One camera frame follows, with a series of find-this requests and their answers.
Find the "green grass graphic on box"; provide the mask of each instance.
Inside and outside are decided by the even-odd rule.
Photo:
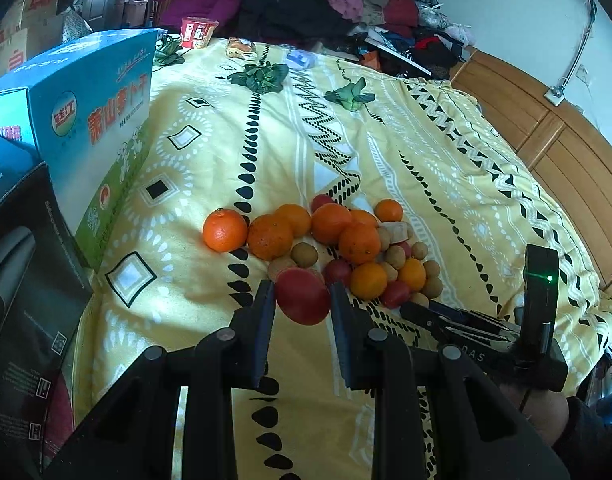
[[[95,271],[104,256],[113,226],[126,200],[132,184],[137,177],[150,148],[148,121],[125,142],[117,154],[97,192],[93,196],[84,218],[75,233],[75,241],[88,265]],[[101,192],[104,187],[110,189],[110,196],[102,207]]]

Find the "metal bolt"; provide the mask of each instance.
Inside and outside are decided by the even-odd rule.
[[[161,346],[149,346],[144,350],[144,357],[148,361],[156,361],[164,354],[164,349]]]
[[[368,337],[373,341],[385,341],[388,334],[380,328],[371,328],[368,332]]]
[[[461,357],[461,350],[459,350],[456,346],[445,346],[441,351],[443,356],[446,359],[450,359],[451,361],[456,361]]]
[[[235,338],[235,331],[231,328],[222,328],[217,332],[217,339],[220,341],[230,341]]]

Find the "yellow bedsheet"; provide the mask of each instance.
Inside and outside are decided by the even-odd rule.
[[[258,51],[260,62],[285,55]],[[526,244],[556,249],[555,335],[569,363],[568,393],[612,341],[612,298],[599,292],[579,236],[469,96],[319,57],[312,70],[291,71],[281,93],[257,97],[226,79],[244,62],[225,57],[225,41],[185,58],[153,74],[150,155],[104,257],[100,304],[78,336],[90,350],[77,363],[90,380],[75,399],[78,416],[147,346],[194,346],[251,303],[265,264],[245,250],[209,251],[199,230],[211,211],[236,208],[254,219],[284,203],[307,206],[322,192],[351,207],[387,197],[403,204],[441,264],[439,299],[451,306],[512,317]],[[376,95],[366,108],[351,113],[323,99],[360,76]],[[323,266],[331,256],[319,250]],[[359,304],[410,344],[432,344],[376,302]],[[277,311],[261,394],[233,393],[242,478],[370,477],[372,399],[345,389],[333,341],[329,320],[302,327]],[[183,398],[179,431],[182,424]],[[175,474],[179,460],[176,452]]]

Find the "human hand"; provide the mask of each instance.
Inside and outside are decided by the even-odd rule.
[[[527,388],[501,384],[499,389],[519,409]],[[568,424],[568,401],[561,393],[532,390],[522,413],[545,443],[553,446]]]

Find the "cardboard box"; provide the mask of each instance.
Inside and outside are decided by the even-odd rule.
[[[33,23],[0,43],[0,77],[62,42],[64,17]]]
[[[0,43],[16,32],[52,18],[57,14],[57,0],[15,0],[0,22]]]
[[[150,146],[142,126],[156,40],[157,29],[95,32],[0,79],[0,135],[39,151],[95,270]]]
[[[32,146],[0,137],[0,437],[38,478],[46,412],[92,295]]]

